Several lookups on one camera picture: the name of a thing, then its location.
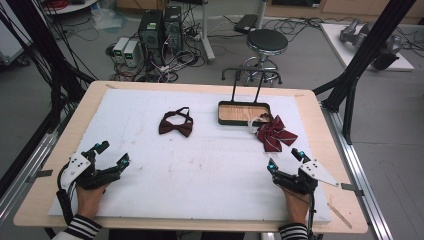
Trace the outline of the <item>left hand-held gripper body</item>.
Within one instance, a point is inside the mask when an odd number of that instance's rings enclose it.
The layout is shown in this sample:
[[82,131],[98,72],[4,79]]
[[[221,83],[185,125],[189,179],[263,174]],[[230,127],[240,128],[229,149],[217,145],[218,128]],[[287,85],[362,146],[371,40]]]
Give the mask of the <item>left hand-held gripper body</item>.
[[85,190],[97,189],[120,179],[118,166],[96,170],[94,163],[82,154],[73,154],[60,176],[60,186],[66,189],[76,183]]

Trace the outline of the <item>striped dark red bow tie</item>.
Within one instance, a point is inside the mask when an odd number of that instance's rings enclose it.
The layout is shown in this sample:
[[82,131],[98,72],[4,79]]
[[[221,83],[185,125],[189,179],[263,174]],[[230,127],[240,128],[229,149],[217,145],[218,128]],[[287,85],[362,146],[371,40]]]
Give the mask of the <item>striped dark red bow tie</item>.
[[257,139],[263,144],[266,152],[281,152],[282,144],[291,146],[298,136],[285,129],[285,125],[280,116],[273,117],[264,113],[247,122],[249,131],[255,134]]

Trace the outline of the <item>black rack with wooden base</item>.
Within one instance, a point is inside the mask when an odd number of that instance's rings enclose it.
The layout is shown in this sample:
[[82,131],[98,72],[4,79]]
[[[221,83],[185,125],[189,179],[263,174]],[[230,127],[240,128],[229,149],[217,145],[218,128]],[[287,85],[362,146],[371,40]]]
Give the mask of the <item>black rack with wooden base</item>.
[[[260,126],[270,123],[273,120],[271,107],[268,103],[258,101],[262,85],[268,82],[268,76],[277,78],[279,84],[282,83],[281,75],[277,70],[258,69],[255,67],[230,67],[221,72],[221,79],[226,79],[226,72],[234,71],[236,73],[233,82],[231,99],[220,101],[218,103],[218,123],[221,125],[247,126],[251,123],[253,126]],[[252,101],[237,101],[235,99],[237,82],[242,72],[247,72],[249,77],[254,72],[258,72],[260,79],[257,86],[254,99]]]

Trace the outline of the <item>plain dark red bow tie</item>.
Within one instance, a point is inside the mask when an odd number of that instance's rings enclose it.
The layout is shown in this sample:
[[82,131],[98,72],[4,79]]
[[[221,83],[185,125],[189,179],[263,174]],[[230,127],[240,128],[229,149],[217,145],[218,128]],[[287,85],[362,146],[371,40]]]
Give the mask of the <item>plain dark red bow tie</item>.
[[[175,125],[168,121],[168,118],[173,116],[181,116],[185,119],[185,121],[182,124]],[[175,111],[169,111],[163,115],[163,118],[161,119],[158,127],[158,132],[160,135],[162,135],[176,130],[184,137],[188,138],[192,133],[193,125],[194,120],[190,116],[190,108],[182,107]]]

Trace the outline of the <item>person's left hand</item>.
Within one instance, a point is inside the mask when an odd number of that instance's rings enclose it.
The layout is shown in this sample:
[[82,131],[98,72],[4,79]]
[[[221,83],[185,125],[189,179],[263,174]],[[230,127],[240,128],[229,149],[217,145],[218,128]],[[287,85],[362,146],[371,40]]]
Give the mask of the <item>person's left hand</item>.
[[77,186],[77,214],[93,220],[99,210],[100,202],[106,189],[107,185],[90,190],[86,190],[80,186]]

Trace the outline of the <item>grey tape strip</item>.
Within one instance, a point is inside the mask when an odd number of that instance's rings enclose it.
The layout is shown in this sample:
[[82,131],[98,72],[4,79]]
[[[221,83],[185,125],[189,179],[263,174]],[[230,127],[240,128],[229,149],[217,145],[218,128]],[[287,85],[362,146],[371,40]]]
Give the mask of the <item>grey tape strip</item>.
[[53,170],[40,170],[35,172],[33,175],[28,176],[26,183],[34,183],[37,178],[49,177],[52,175]]
[[360,197],[364,195],[364,191],[359,189],[358,187],[356,187],[353,184],[347,184],[347,183],[342,183],[341,184],[341,188],[343,190],[347,190],[347,191],[352,191],[355,193],[356,196]]

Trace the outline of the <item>white foam mat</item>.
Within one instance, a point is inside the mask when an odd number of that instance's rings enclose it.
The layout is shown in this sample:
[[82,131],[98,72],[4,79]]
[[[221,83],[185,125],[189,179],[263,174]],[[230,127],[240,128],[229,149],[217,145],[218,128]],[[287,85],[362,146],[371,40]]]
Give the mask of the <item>white foam mat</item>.
[[[102,217],[284,221],[285,197],[267,170],[296,173],[289,147],[267,153],[245,126],[218,123],[218,103],[227,94],[109,89],[77,150],[110,146],[96,158],[109,168],[125,153],[130,164],[102,200]],[[160,135],[163,115],[190,108],[186,138],[174,130]]]

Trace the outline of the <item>white power supply unit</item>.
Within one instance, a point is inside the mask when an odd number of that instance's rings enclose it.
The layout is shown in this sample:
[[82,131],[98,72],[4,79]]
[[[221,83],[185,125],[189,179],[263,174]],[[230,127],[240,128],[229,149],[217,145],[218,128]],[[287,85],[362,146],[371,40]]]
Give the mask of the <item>white power supply unit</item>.
[[130,40],[124,50],[124,58],[128,67],[136,67],[140,61],[140,51],[138,42],[136,40]]
[[126,48],[128,41],[129,41],[128,37],[121,37],[112,49],[114,54],[114,60],[118,64],[125,63],[124,50]]

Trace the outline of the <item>black round stool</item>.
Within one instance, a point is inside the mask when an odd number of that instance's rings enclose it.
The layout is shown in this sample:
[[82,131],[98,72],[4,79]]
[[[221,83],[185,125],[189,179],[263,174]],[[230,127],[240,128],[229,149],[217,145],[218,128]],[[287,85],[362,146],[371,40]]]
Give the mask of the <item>black round stool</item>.
[[279,73],[279,67],[272,60],[273,56],[283,54],[288,47],[287,38],[280,32],[271,29],[259,29],[251,31],[247,35],[246,44],[255,56],[246,59],[238,67],[233,67],[235,80],[239,81],[242,74],[246,75],[245,84],[255,80],[273,85],[283,83]]

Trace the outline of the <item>white floor board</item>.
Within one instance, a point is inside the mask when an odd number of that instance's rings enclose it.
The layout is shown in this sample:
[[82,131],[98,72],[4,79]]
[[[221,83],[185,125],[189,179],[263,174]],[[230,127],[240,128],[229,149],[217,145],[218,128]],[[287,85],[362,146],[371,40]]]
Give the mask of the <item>white floor board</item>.
[[[324,35],[331,43],[333,50],[344,67],[351,62],[357,52],[357,47],[353,46],[350,42],[342,42],[340,40],[340,33],[346,27],[347,24],[321,24]],[[386,68],[386,71],[410,72],[414,70],[414,67],[401,53],[397,53],[396,56],[398,59]]]

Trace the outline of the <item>grey robot parts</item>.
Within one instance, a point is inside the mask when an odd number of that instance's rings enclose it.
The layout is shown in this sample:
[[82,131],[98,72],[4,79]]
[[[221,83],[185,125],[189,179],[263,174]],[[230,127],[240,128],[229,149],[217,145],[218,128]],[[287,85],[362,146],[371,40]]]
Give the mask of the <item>grey robot parts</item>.
[[[354,47],[359,48],[369,35],[374,26],[374,22],[366,23],[359,32],[356,32],[356,27],[359,23],[360,20],[356,18],[347,27],[341,30],[339,35],[340,41],[343,43],[350,42]],[[399,59],[397,54],[401,50],[401,39],[401,36],[392,34],[385,41],[380,47],[375,59],[371,61],[371,66],[375,70],[385,70]]]

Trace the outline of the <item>flat black box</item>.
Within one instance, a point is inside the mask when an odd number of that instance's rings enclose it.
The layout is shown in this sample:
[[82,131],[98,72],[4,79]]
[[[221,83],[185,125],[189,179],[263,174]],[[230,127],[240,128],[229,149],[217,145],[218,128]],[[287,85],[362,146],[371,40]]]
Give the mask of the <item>flat black box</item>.
[[257,15],[246,14],[234,26],[234,30],[239,33],[248,34],[256,27]]

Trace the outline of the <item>round white table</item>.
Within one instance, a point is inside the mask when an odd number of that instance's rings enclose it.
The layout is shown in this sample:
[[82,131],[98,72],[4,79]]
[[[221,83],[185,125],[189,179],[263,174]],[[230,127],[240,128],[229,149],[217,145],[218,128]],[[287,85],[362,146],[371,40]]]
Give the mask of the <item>round white table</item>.
[[97,8],[98,0],[46,0],[43,10],[49,15],[72,13],[90,7]]

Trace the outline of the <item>white desk leg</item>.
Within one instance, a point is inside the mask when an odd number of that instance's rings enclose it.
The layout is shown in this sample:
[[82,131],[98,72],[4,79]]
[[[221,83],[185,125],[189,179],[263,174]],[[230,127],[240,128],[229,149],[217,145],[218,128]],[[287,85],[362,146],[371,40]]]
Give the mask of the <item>white desk leg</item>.
[[202,2],[202,31],[200,33],[202,46],[206,54],[207,63],[211,64],[215,61],[216,57],[213,52],[211,43],[208,38],[208,0],[201,0]]

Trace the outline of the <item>aluminium rail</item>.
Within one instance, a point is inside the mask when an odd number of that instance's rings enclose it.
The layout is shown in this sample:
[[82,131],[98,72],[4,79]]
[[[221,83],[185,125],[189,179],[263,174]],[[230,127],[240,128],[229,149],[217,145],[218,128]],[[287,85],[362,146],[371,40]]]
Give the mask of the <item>aluminium rail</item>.
[[331,112],[324,107],[321,107],[321,110],[339,151],[347,175],[351,180],[353,192],[363,210],[367,226],[372,229],[377,240],[394,240],[356,150],[342,134],[343,120],[340,114]]
[[56,125],[50,123],[51,115],[51,112],[47,114],[6,173],[0,178],[0,226],[6,221],[26,189],[33,184],[26,183],[27,177],[42,170],[42,166],[67,126],[72,112],[63,111]]

